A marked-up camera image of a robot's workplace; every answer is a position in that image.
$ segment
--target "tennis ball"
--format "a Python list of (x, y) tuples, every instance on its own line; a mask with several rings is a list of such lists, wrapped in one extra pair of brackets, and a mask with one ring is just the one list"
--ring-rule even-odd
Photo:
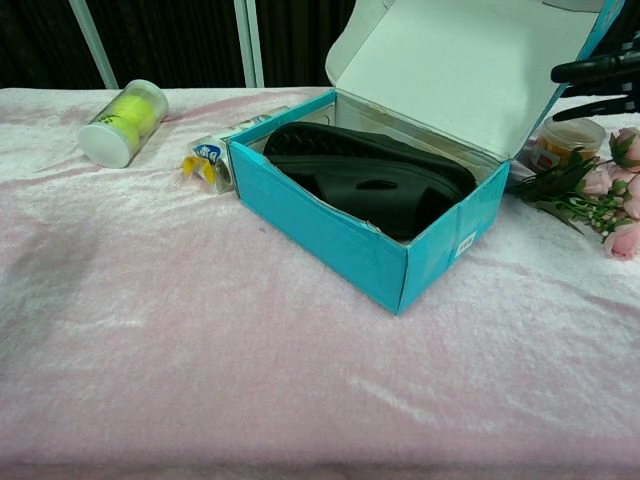
[(124, 95), (116, 99), (111, 111), (134, 125), (141, 137), (149, 133), (156, 123), (153, 107), (148, 100), (138, 95)]
[(131, 147), (132, 151), (135, 151), (138, 148), (138, 144), (140, 143), (138, 130), (124, 118), (118, 117), (117, 115), (102, 115), (98, 118), (98, 121), (105, 125), (109, 125), (122, 133), (122, 135), (127, 139), (127, 143)]

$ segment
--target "pink velvet tablecloth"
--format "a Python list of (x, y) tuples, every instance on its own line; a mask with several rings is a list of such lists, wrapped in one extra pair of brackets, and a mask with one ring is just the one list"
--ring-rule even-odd
[(505, 197), (394, 317), (181, 176), (320, 92), (169, 90), (109, 170), (76, 134), (114, 92), (0, 91), (2, 478), (640, 478), (639, 260)]

